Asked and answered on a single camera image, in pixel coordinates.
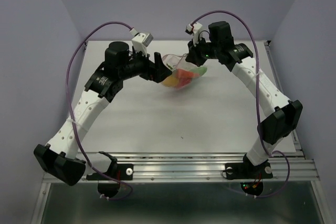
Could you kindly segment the yellow toy potato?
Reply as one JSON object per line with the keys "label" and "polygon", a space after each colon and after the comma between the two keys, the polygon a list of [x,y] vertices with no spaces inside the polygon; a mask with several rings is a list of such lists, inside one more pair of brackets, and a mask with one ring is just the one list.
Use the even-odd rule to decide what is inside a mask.
{"label": "yellow toy potato", "polygon": [[165,87],[175,87],[177,86],[179,83],[179,78],[176,78],[173,75],[168,76],[164,81],[161,82],[162,85],[164,85]]}

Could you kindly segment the light green toy gourd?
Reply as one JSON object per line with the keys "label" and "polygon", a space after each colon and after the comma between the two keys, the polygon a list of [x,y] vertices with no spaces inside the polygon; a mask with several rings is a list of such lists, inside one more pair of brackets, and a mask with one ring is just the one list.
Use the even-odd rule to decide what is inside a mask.
{"label": "light green toy gourd", "polygon": [[207,72],[207,66],[200,66],[200,67],[193,68],[190,70],[190,72],[201,77]]}

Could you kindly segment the clear zip top bag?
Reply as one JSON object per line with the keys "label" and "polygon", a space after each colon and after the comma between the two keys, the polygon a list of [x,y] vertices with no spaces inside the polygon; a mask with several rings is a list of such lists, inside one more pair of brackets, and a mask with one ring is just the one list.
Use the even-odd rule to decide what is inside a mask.
{"label": "clear zip top bag", "polygon": [[187,54],[167,54],[162,57],[163,63],[171,70],[171,75],[165,78],[161,85],[168,88],[181,89],[207,72],[207,66],[200,66],[187,62]]}

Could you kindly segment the red toy bell pepper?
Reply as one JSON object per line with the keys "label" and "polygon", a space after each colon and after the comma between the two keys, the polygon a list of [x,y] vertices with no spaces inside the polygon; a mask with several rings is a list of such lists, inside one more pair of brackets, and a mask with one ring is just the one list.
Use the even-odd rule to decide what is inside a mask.
{"label": "red toy bell pepper", "polygon": [[189,85],[193,81],[193,78],[178,78],[178,83],[175,88],[180,89],[184,86]]}

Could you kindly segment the orange toy carrot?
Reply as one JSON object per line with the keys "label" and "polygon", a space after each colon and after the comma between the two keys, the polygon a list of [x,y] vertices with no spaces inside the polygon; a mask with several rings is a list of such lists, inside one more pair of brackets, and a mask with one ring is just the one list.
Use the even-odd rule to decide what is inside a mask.
{"label": "orange toy carrot", "polygon": [[200,76],[197,76],[196,74],[184,70],[184,69],[180,69],[180,68],[173,68],[170,65],[167,65],[167,67],[172,71],[172,75],[175,76],[176,78],[193,78],[196,79]]}

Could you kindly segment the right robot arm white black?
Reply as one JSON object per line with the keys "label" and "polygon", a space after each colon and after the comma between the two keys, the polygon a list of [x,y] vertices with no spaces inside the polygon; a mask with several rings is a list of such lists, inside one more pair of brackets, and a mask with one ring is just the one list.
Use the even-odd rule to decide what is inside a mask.
{"label": "right robot arm white black", "polygon": [[228,171],[229,176],[242,173],[253,177],[265,169],[276,146],[297,127],[303,105],[289,99],[270,81],[246,44],[234,42],[228,22],[212,23],[208,29],[194,22],[186,26],[186,33],[192,36],[186,61],[200,67],[206,60],[218,60],[255,97],[257,113],[265,115],[258,121],[258,138],[252,148]]}

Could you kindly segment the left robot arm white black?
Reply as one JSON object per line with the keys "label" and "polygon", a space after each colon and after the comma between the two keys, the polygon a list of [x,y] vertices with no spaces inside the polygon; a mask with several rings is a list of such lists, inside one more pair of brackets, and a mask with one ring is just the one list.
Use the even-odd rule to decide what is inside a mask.
{"label": "left robot arm white black", "polygon": [[136,51],[125,42],[110,43],[104,52],[104,61],[85,84],[69,118],[45,145],[35,147],[34,156],[41,168],[67,185],[75,185],[89,164],[76,157],[79,143],[123,88],[124,81],[139,76],[160,83],[171,74],[160,53],[156,52],[151,61],[148,54]]}

